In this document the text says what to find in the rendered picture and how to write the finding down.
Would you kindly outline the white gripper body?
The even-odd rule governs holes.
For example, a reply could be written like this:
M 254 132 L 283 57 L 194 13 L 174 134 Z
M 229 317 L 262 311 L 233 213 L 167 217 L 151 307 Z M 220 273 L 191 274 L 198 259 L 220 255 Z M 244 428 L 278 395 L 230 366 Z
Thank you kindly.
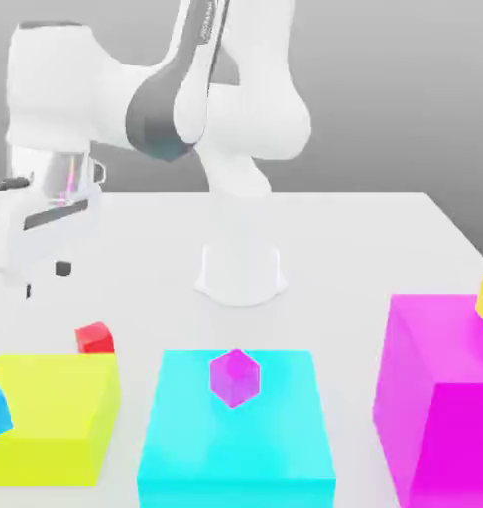
M 0 190 L 0 274 L 28 279 L 39 262 L 87 238 L 97 225 L 101 198 L 99 185 L 68 205 L 49 202 L 33 186 Z

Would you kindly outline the small red cube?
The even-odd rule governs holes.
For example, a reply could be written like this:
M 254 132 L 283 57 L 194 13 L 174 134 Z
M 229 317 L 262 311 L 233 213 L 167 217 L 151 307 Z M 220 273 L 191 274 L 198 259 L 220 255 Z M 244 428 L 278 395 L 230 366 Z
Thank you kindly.
M 107 325 L 101 321 L 77 328 L 74 333 L 79 353 L 115 352 L 112 334 Z

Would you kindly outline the small purple cube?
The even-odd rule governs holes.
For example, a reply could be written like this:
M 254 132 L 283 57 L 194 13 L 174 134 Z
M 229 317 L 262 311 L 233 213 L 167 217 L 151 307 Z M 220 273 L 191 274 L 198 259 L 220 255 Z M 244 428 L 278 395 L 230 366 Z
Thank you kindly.
M 210 361 L 209 388 L 234 409 L 260 393 L 261 367 L 243 350 L 230 350 Z

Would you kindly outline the large yellow box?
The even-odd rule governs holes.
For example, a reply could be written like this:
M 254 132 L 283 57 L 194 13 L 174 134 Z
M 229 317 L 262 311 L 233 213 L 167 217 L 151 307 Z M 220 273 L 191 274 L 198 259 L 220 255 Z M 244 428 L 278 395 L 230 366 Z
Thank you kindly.
M 113 353 L 0 355 L 13 428 L 0 434 L 0 487 L 97 484 L 121 400 Z

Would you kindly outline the large cyan box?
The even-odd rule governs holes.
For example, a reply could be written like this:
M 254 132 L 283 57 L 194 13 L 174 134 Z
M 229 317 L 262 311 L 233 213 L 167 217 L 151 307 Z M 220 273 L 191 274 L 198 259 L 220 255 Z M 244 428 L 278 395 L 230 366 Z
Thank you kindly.
M 209 388 L 219 354 L 164 352 L 137 475 L 140 508 L 333 508 L 311 353 L 249 351 L 261 390 L 235 409 Z

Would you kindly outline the large magenta box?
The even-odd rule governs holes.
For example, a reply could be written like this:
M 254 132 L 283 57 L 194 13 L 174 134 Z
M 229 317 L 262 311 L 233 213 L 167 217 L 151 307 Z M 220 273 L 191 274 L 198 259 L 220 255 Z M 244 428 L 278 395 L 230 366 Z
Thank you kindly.
M 373 420 L 401 508 L 483 508 L 483 320 L 475 301 L 390 300 Z

